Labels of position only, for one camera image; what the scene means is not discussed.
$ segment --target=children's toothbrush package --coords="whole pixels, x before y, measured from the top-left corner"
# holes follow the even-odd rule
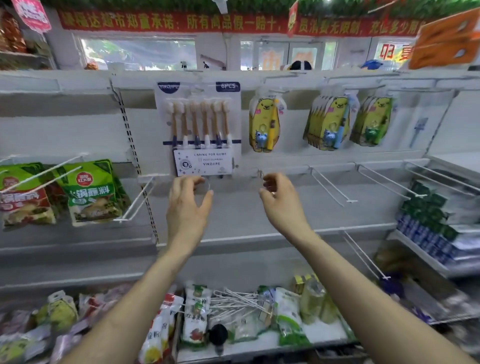
[[[358,109],[356,90],[323,90],[313,101],[303,139],[320,150],[332,151],[343,147]]]
[[[396,111],[396,99],[392,94],[377,89],[362,102],[350,140],[361,146],[381,145]]]
[[[287,105],[280,92],[259,88],[249,110],[249,143],[255,152],[270,153],[280,138]]]
[[[155,101],[178,176],[233,173],[241,157],[239,82],[157,82]]]

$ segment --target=person's left hand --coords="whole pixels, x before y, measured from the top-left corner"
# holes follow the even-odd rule
[[[199,244],[212,207],[213,191],[206,193],[202,205],[193,197],[195,186],[203,177],[177,177],[173,180],[167,210],[168,247],[193,252]]]

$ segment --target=white card label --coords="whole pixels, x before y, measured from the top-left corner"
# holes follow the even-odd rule
[[[177,149],[173,153],[179,176],[232,174],[232,148]]]

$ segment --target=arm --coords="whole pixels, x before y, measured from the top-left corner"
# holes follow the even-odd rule
[[[132,364],[152,319],[175,276],[202,238],[213,191],[197,206],[194,185],[201,177],[173,181],[167,212],[168,248],[115,307],[88,333],[62,364]]]
[[[268,219],[305,257],[375,363],[475,363],[318,237],[286,176],[269,174],[264,179],[266,189],[260,190],[260,197]]]

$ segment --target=hand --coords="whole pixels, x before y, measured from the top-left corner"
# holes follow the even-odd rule
[[[260,190],[260,197],[274,228],[290,242],[301,233],[311,232],[297,191],[288,177],[283,173],[269,173],[264,181],[266,189]]]
[[[203,177],[177,177],[168,196],[167,225],[168,247],[192,253],[199,244],[212,207],[213,191],[206,193],[202,205],[193,197],[195,186]]]

